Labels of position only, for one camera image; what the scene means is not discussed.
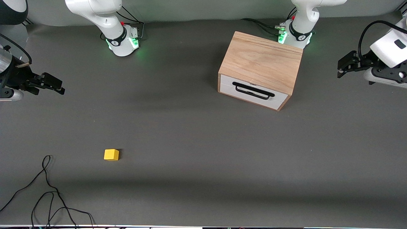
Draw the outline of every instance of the wooden box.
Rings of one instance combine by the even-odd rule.
[[[235,32],[218,75],[220,93],[279,111],[293,94],[302,49]]]

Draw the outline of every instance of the gray table surface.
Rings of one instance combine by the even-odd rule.
[[[0,104],[0,203],[52,154],[51,183],[98,224],[406,228],[407,91],[361,72],[336,78],[368,23],[399,18],[321,19],[280,112],[216,91],[234,31],[267,37],[253,23],[148,23],[122,58],[96,26],[31,26],[33,71],[62,79],[66,94]],[[387,29],[373,26],[363,49]],[[121,159],[103,160],[108,148]],[[47,190],[41,176],[1,224],[29,224]]]

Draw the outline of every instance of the wooden top panel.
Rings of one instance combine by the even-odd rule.
[[[219,73],[292,95],[301,57],[300,48],[235,32]]]

